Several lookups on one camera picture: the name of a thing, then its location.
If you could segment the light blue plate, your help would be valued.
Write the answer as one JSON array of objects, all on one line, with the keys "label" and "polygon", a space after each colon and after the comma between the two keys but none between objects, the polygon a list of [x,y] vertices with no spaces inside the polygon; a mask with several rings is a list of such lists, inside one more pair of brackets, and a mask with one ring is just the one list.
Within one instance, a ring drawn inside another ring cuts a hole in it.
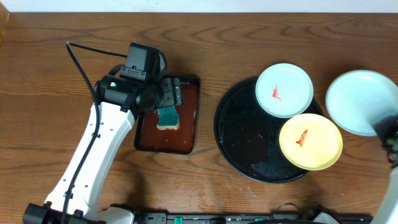
[{"label": "light blue plate", "polygon": [[313,100],[313,83],[302,68],[278,63],[260,74],[255,95],[265,112],[278,118],[291,118],[309,107]]},{"label": "light blue plate", "polygon": [[376,136],[376,124],[397,114],[397,85],[378,72],[353,70],[331,83],[325,102],[340,127],[360,136]]}]

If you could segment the round black tray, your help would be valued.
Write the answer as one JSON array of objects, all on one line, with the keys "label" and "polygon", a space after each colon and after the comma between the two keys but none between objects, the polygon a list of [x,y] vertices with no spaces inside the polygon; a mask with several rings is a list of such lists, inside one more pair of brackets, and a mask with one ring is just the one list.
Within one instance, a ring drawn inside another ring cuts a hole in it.
[{"label": "round black tray", "polygon": [[242,175],[265,183],[282,184],[303,177],[308,170],[283,154],[279,134],[287,118],[264,111],[256,99],[257,78],[232,87],[215,113],[214,134],[223,157]]}]

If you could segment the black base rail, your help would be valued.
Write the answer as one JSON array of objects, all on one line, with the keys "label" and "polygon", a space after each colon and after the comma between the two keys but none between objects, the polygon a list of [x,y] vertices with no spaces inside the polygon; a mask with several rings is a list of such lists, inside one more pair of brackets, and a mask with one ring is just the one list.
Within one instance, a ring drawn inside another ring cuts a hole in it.
[{"label": "black base rail", "polygon": [[370,224],[373,216],[338,214],[323,205],[303,211],[294,203],[283,203],[269,214],[136,213],[134,224],[265,224],[345,223]]}]

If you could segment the black rectangular water tray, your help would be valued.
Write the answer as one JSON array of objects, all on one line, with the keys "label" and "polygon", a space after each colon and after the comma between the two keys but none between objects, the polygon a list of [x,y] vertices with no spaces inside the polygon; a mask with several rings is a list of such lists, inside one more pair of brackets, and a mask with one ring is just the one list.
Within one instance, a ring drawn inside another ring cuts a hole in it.
[{"label": "black rectangular water tray", "polygon": [[134,147],[139,151],[189,154],[193,149],[196,110],[199,99],[200,79],[189,74],[180,77],[183,104],[175,109],[180,118],[178,129],[157,128],[157,111],[146,111],[137,120]]}]

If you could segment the green yellow sponge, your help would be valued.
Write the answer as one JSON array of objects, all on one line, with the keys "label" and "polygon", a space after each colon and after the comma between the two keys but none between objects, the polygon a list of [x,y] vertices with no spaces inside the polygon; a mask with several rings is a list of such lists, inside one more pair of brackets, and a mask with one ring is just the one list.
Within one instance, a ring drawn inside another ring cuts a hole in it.
[{"label": "green yellow sponge", "polygon": [[180,127],[180,117],[174,106],[157,109],[159,120],[157,129],[159,130],[177,130]]}]

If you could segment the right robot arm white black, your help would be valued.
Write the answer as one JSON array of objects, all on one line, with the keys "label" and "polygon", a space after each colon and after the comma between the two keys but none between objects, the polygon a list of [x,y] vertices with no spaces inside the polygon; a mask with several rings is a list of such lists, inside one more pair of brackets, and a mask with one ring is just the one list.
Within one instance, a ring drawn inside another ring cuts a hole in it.
[{"label": "right robot arm white black", "polygon": [[374,130],[386,152],[390,171],[386,192],[371,223],[397,223],[397,115],[380,120]]}]

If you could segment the yellow plate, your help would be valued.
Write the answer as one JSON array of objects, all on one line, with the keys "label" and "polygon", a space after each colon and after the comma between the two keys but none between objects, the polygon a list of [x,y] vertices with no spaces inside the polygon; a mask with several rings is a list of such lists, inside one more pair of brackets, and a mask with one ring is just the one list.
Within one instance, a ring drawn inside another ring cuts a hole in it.
[{"label": "yellow plate", "polygon": [[336,125],[313,113],[290,118],[280,130],[279,144],[287,160],[305,170],[332,166],[343,150],[343,139]]}]

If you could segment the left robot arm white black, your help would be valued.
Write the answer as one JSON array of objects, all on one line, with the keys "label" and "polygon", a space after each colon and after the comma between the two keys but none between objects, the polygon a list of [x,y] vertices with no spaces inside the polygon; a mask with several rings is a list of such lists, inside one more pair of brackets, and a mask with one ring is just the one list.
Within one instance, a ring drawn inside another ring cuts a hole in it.
[{"label": "left robot arm white black", "polygon": [[96,102],[65,173],[43,205],[27,206],[24,223],[134,223],[135,213],[125,205],[98,210],[103,184],[136,116],[182,104],[180,80],[106,75],[96,83],[94,93]]}]

